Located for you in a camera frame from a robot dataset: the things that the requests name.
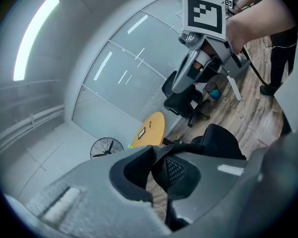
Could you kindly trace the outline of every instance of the office chair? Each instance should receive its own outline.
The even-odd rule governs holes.
[[[203,136],[192,139],[191,144],[202,145],[201,154],[205,156],[246,160],[234,135],[213,123],[206,128]]]
[[[192,127],[191,121],[194,116],[200,113],[204,118],[210,119],[210,116],[204,115],[200,112],[200,108],[203,106],[205,102],[210,102],[210,100],[203,101],[203,95],[201,92],[195,89],[194,85],[188,87],[185,91],[180,94],[173,93],[172,83],[176,76],[176,71],[172,72],[172,74],[167,78],[165,83],[162,86],[162,91],[167,97],[164,101],[164,108],[173,112],[177,116],[180,115],[184,118],[189,118],[188,126]],[[197,107],[194,109],[191,105],[191,102],[195,101],[198,103]]]

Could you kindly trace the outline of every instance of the wooden table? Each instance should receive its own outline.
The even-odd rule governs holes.
[[[132,147],[140,147],[145,145],[169,145],[171,141],[164,138],[165,120],[163,113],[156,112],[149,116],[137,131]]]

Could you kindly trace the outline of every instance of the black fan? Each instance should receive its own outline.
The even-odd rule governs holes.
[[[124,148],[119,141],[111,137],[104,137],[97,140],[90,150],[90,158],[106,156],[123,151]]]

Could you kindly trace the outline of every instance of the ceiling light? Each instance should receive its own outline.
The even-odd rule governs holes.
[[[136,56],[135,60],[138,58],[138,56],[140,56],[140,54],[144,51],[145,48],[143,48],[140,53]]]
[[[128,81],[129,81],[129,79],[131,79],[131,77],[132,77],[132,75],[128,78],[128,80],[127,80],[127,82],[126,82],[126,84],[125,85],[127,85],[127,83],[128,83]]]
[[[125,74],[127,73],[127,70],[125,71],[124,75],[122,75],[122,77],[120,78],[118,84],[120,83],[120,81],[123,79],[123,77],[125,76]]]
[[[24,79],[26,64],[34,40],[38,32],[40,31],[40,28],[42,27],[44,21],[47,19],[47,17],[50,15],[52,10],[59,2],[59,0],[45,0],[45,2],[41,5],[41,7],[32,18],[28,28],[25,31],[18,54],[16,56],[13,75],[14,81]]]
[[[141,23],[143,23],[146,19],[148,18],[148,15],[143,16],[136,24],[134,24],[129,30],[128,30],[128,34],[130,34],[132,31],[134,31],[134,29],[139,26]]]
[[[108,55],[106,56],[105,60],[101,63],[100,67],[99,67],[99,70],[98,72],[96,73],[95,77],[94,77],[94,80],[97,80],[101,71],[103,70],[103,68],[105,67],[105,65],[107,64],[108,60],[110,59],[111,55],[113,53],[112,52],[109,52]]]

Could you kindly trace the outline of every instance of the hand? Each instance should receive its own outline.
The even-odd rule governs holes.
[[[240,7],[238,7],[237,5],[234,6],[233,10],[234,10],[235,14],[238,14],[238,13],[240,13],[240,12],[243,11],[243,10],[242,10]]]
[[[244,44],[247,43],[246,35],[245,29],[234,20],[234,17],[226,21],[226,38],[236,54],[239,54]],[[208,43],[205,43],[201,49],[211,57],[216,54]]]

